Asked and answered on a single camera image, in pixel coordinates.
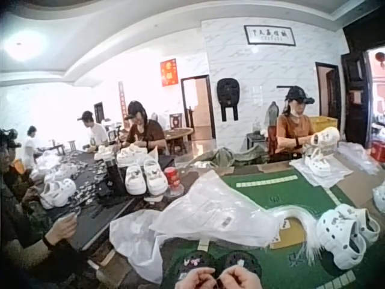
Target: ceiling light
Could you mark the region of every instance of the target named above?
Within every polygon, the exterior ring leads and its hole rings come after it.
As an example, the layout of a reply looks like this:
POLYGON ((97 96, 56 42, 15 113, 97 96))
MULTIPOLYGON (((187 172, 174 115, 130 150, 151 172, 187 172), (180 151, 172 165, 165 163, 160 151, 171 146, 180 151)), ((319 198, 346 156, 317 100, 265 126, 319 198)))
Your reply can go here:
POLYGON ((44 37, 35 31, 22 31, 5 41, 4 49, 13 59, 26 61, 38 56, 45 48, 44 37))

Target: round table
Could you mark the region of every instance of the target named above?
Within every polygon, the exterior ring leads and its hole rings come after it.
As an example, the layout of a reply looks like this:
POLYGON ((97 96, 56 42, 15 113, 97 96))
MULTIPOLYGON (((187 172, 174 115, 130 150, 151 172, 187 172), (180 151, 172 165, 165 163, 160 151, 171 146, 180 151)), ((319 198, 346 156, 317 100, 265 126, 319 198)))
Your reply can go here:
POLYGON ((187 149, 183 141, 183 137, 194 132, 192 128, 173 128, 164 131, 165 139, 169 144, 170 154, 175 155, 175 147, 179 146, 180 151, 187 154, 187 149))

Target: green cloth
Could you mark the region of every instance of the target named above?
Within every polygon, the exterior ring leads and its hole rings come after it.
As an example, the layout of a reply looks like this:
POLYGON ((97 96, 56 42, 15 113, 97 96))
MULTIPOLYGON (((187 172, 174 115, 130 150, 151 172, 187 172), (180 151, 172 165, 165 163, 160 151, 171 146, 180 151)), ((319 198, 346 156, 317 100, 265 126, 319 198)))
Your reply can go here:
POLYGON ((268 161, 268 154, 259 145, 241 153, 233 152, 228 148, 219 148, 196 157, 189 162, 188 166, 197 161, 209 162, 211 167, 242 167, 251 164, 264 164, 268 161))
MULTIPOLYGON (((336 206, 323 188, 313 187, 296 170, 258 175, 224 176, 223 180, 264 208, 280 205, 299 205, 315 216, 320 217, 324 211, 336 206), (239 182, 265 181, 292 175, 297 175, 298 179, 256 187, 236 187, 236 183, 239 182)), ((331 188, 331 191, 340 202, 353 204, 337 186, 331 188)), ((357 280, 344 286, 344 288, 376 288, 371 286, 371 282, 375 278, 379 278, 382 274, 381 269, 385 268, 384 243, 384 240, 379 240, 368 248, 363 261, 353 268, 357 280)), ((174 264, 174 261, 184 254, 196 250, 197 246, 198 241, 183 242, 183 245, 176 249, 171 264, 174 264)), ((219 241, 218 243, 210 242, 208 252, 215 258, 219 258, 232 250, 243 249, 250 252, 257 257, 259 264, 262 266, 263 276, 261 282, 265 289, 318 288, 333 281, 338 284, 345 279, 344 276, 341 278, 340 276, 344 275, 346 271, 341 271, 334 265, 332 254, 323 251, 322 259, 309 266, 305 257, 298 256, 301 247, 302 244, 275 250, 249 249, 244 246, 219 241)), ((175 268, 171 266, 168 272, 169 275, 172 275, 175 268)), ((163 288, 173 288, 171 284, 167 283, 167 280, 168 275, 165 277, 163 288)))

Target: picture frame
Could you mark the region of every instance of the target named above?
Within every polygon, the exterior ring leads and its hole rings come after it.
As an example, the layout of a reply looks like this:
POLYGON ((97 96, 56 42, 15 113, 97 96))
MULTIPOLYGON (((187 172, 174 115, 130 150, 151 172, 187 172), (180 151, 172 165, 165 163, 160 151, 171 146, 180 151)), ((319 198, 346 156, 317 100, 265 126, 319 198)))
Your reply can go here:
POLYGON ((272 25, 244 25, 249 45, 296 46, 291 27, 272 25))

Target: person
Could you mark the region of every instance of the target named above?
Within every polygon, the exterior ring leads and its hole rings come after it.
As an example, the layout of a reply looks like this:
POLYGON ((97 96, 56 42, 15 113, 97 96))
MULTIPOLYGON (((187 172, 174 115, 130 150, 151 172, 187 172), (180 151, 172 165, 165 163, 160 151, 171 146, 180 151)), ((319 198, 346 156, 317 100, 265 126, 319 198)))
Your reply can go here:
POLYGON ((35 157, 41 154, 35 147, 34 137, 36 132, 36 127, 31 125, 26 132, 27 138, 22 146, 22 162, 26 170, 32 170, 35 167, 35 157))
POLYGON ((156 120, 147 118, 146 110, 140 102, 132 101, 129 103, 126 120, 131 120, 133 125, 123 147, 133 143, 140 148, 147 148, 148 151, 158 147, 159 154, 165 153, 167 143, 163 129, 156 120))
MULTIPOLYGON (((3 135, 0 138, 0 195, 1 195, 1 255, 7 262, 11 262, 21 272, 28 272, 32 276, 51 275, 54 270, 47 261, 56 257, 56 264, 63 266, 64 256, 71 256, 65 245, 61 246, 61 256, 58 257, 59 245, 62 241, 71 238, 76 231, 76 215, 70 214, 58 219, 43 235, 38 236, 31 229, 29 219, 23 213, 21 204, 6 186, 3 175, 9 171, 10 159, 7 143, 3 135)), ((34 190, 27 190, 25 200, 36 196, 34 190)))
POLYGON ((17 201, 24 203, 28 199, 27 191, 32 188, 34 181, 29 177, 31 170, 26 170, 23 174, 20 174, 13 166, 13 161, 16 158, 16 148, 20 148, 21 144, 16 143, 14 140, 8 141, 8 153, 10 158, 9 170, 3 175, 3 180, 6 186, 14 194, 17 201))
MULTIPOLYGON (((176 283, 175 289, 213 289, 217 280, 212 274, 213 268, 198 268, 188 272, 187 276, 176 283)), ((218 278, 225 289, 262 289, 258 276, 239 265, 225 269, 218 278)))
POLYGON ((101 145, 108 146, 109 141, 106 129, 104 126, 94 121, 91 111, 87 110, 83 112, 82 116, 78 120, 82 120, 84 126, 91 129, 92 138, 94 139, 94 143, 91 141, 91 151, 94 151, 101 145))
POLYGON ((308 116, 304 114, 307 104, 314 99, 308 98, 299 86, 290 88, 286 95, 286 106, 277 119, 277 149, 275 157, 283 160, 301 158, 303 145, 309 144, 314 134, 308 116))

